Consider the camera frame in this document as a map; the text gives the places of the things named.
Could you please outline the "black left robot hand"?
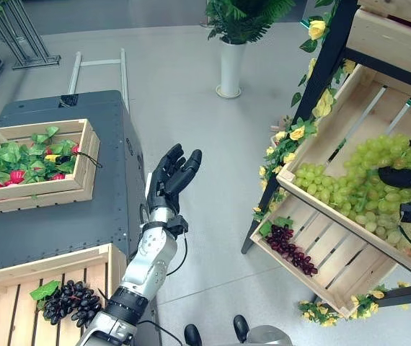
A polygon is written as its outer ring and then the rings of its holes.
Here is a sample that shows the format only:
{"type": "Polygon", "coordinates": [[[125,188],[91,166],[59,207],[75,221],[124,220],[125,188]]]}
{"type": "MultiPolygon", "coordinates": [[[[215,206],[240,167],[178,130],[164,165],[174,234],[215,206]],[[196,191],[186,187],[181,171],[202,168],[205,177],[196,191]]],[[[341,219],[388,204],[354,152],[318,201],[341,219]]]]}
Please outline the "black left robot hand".
{"type": "Polygon", "coordinates": [[[156,208],[168,208],[175,214],[180,212],[179,195],[197,174],[202,154],[196,149],[186,159],[180,143],[168,150],[152,172],[146,198],[150,213],[156,208]]]}

